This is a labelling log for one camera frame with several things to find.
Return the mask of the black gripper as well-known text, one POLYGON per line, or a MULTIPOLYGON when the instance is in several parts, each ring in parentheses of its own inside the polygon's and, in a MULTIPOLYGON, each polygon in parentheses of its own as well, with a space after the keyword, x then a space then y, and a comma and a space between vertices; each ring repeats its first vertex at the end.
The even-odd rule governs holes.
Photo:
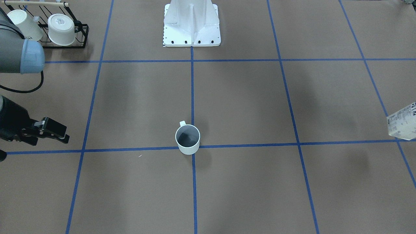
MULTIPOLYGON (((38 139, 33 136, 26 136, 22 133, 23 129, 30 129, 36 120, 30 118, 27 110, 10 99, 1 96, 0 113, 0 135, 1 139, 8 142, 16 140, 36 146, 38 139)), ((70 136, 65 134, 63 137, 49 135, 50 139, 56 139, 61 143, 68 144, 70 136)))

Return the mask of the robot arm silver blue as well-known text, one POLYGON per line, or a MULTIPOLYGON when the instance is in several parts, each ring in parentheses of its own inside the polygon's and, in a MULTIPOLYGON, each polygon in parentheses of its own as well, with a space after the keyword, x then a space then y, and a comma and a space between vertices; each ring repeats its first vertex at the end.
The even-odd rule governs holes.
MULTIPOLYGON (((39 85, 30 90, 12 89, 1 86, 9 92, 28 94, 40 89, 44 83, 45 54, 39 42, 25 38, 22 31, 1 10, 1 73, 32 74, 39 73, 39 85)), ((1 96, 0 113, 1 139, 12 142, 25 142, 37 145, 39 138, 56 139, 67 144, 70 136, 67 127, 49 117, 41 121, 32 119, 28 111, 12 100, 1 96)))

